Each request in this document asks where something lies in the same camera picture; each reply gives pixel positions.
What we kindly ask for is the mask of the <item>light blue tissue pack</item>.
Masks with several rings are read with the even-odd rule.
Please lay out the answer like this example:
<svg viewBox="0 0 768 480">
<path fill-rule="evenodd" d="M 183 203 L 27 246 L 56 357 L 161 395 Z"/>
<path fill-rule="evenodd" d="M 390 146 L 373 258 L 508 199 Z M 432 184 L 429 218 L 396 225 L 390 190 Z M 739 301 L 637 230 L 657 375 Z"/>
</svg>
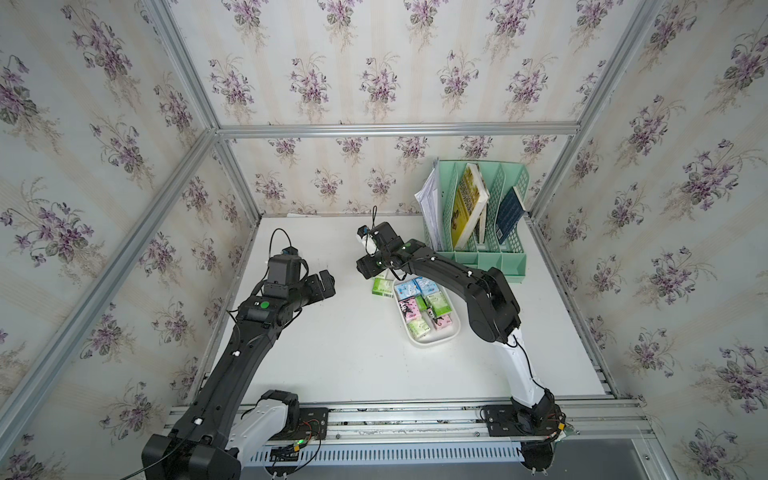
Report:
<svg viewBox="0 0 768 480">
<path fill-rule="evenodd" d="M 406 300 L 420 294 L 420 289 L 413 280 L 396 283 L 393 289 L 399 300 Z"/>
<path fill-rule="evenodd" d="M 422 296 L 429 296 L 441 292 L 439 285 L 428 278 L 415 278 L 414 283 L 417 285 Z"/>
</svg>

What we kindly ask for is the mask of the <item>white plastic storage box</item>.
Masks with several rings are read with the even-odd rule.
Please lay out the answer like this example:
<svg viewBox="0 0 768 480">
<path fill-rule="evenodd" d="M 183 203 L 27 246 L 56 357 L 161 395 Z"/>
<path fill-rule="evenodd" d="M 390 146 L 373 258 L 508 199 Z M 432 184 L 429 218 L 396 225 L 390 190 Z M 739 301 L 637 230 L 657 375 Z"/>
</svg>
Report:
<svg viewBox="0 0 768 480">
<path fill-rule="evenodd" d="M 394 283 L 394 285 L 396 283 L 400 283 L 400 282 L 403 282 L 403 281 L 408 281 L 408 280 L 413 280 L 414 281 L 415 278 L 418 278 L 418 277 L 414 277 L 414 278 L 406 279 L 406 280 L 402 280 L 402 281 L 396 281 Z M 396 301 L 396 305 L 397 305 L 397 308 L 398 308 L 398 313 L 400 315 L 401 321 L 402 321 L 402 323 L 404 325 L 404 328 L 405 328 L 406 336 L 416 346 L 419 346 L 419 347 L 431 347 L 431 346 L 435 346 L 435 345 L 438 345 L 438 344 L 446 343 L 446 342 L 450 341 L 451 339 L 453 339 L 454 337 L 456 337 L 458 335 L 458 333 L 460 332 L 460 330 L 461 330 L 461 318 L 460 318 L 460 315 L 458 314 L 456 308 L 453 306 L 452 301 L 449 298 L 448 290 L 446 288 L 442 287 L 442 286 L 439 286 L 439 287 L 441 289 L 441 293 L 443 293 L 447 297 L 448 301 L 450 302 L 450 304 L 451 304 L 451 306 L 453 308 L 453 311 L 450 313 L 450 315 L 451 315 L 451 317 L 453 319 L 453 326 L 451 328 L 447 328 L 447 329 L 442 330 L 442 331 L 437 331 L 435 329 L 434 325 L 433 325 L 433 322 L 432 322 L 432 319 L 433 319 L 432 312 L 429 309 L 427 311 L 421 311 L 421 317 L 420 318 L 424 318 L 425 320 L 427 320 L 429 322 L 429 325 L 431 327 L 431 332 L 429 334 L 427 334 L 425 337 L 423 337 L 422 339 L 418 340 L 418 341 L 414 341 L 411 338 L 411 336 L 409 335 L 409 332 L 408 332 L 408 329 L 407 329 L 407 323 L 403 320 L 402 314 L 401 314 L 399 306 L 398 306 L 398 302 L 401 301 L 401 300 L 399 300 L 396 297 L 395 293 L 394 293 L 394 299 Z"/>
</svg>

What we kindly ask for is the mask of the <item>pink tissue pack top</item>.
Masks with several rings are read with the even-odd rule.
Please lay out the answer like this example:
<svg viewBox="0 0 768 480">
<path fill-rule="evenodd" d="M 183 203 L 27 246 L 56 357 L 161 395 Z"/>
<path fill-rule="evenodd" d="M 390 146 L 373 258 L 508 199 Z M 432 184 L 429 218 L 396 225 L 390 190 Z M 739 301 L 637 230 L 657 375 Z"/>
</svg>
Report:
<svg viewBox="0 0 768 480">
<path fill-rule="evenodd" d="M 421 317 L 421 310 L 419 304 L 415 298 L 408 298 L 398 302 L 400 312 L 403 320 L 406 323 L 419 319 Z"/>
</svg>

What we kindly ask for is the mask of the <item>pink tissue pack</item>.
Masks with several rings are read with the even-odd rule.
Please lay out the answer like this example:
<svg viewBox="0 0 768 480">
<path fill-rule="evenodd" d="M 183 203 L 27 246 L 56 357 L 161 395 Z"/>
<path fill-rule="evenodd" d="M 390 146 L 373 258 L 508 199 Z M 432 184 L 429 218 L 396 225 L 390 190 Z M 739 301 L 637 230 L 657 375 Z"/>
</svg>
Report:
<svg viewBox="0 0 768 480">
<path fill-rule="evenodd" d="M 408 298 L 398 302 L 400 312 L 403 320 L 406 323 L 419 319 L 421 317 L 421 310 L 419 304 L 415 298 Z"/>
<path fill-rule="evenodd" d="M 450 314 L 435 317 L 432 319 L 432 322 L 437 331 L 442 331 L 453 326 L 453 319 Z"/>
</svg>

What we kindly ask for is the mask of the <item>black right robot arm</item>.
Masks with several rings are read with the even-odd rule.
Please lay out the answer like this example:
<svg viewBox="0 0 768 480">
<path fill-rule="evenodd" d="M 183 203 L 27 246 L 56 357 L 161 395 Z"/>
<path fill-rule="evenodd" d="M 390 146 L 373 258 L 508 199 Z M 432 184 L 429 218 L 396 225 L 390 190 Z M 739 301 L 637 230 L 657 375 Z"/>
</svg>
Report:
<svg viewBox="0 0 768 480">
<path fill-rule="evenodd" d="M 511 404 L 514 418 L 525 431 L 546 421 L 565 423 L 554 394 L 537 379 L 520 331 L 519 302 L 499 269 L 482 270 L 450 260 L 419 240 L 403 240 L 387 222 L 372 228 L 363 225 L 357 237 L 366 251 L 356 261 L 364 278 L 385 270 L 401 271 L 431 280 L 465 302 L 471 330 L 481 340 L 498 344 L 505 362 L 513 368 L 511 379 L 523 395 L 513 396 Z"/>
</svg>

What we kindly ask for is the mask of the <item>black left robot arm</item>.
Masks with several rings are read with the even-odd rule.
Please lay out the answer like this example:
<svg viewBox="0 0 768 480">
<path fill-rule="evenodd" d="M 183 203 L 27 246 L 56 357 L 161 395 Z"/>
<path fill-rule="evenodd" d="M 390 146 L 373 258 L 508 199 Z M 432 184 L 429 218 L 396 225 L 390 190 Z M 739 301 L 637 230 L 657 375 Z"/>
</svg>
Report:
<svg viewBox="0 0 768 480">
<path fill-rule="evenodd" d="M 293 247 L 271 257 L 265 278 L 237 308 L 227 347 L 192 404 L 168 435 L 142 450 L 147 479 L 238 479 L 241 448 L 230 444 L 235 416 L 280 334 L 308 305 L 335 295 L 327 270 L 309 272 Z"/>
</svg>

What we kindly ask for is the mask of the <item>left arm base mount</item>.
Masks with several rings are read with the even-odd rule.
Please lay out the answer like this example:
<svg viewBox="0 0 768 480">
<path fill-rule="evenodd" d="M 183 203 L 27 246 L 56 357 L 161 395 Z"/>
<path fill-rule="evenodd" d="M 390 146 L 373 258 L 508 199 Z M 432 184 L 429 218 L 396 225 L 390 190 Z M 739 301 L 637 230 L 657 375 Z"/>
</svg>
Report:
<svg viewBox="0 0 768 480">
<path fill-rule="evenodd" d="M 289 409 L 286 423 L 269 440 L 324 440 L 327 435 L 330 410 L 324 407 Z"/>
</svg>

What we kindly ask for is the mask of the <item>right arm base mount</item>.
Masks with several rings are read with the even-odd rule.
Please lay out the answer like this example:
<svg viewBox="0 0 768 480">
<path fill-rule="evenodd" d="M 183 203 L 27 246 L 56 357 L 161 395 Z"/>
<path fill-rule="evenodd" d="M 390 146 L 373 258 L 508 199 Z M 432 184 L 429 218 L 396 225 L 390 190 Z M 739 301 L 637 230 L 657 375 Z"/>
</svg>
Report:
<svg viewBox="0 0 768 480">
<path fill-rule="evenodd" d="M 480 409 L 480 418 L 491 437 L 556 438 L 567 422 L 557 404 L 548 413 L 517 404 L 486 405 Z"/>
</svg>

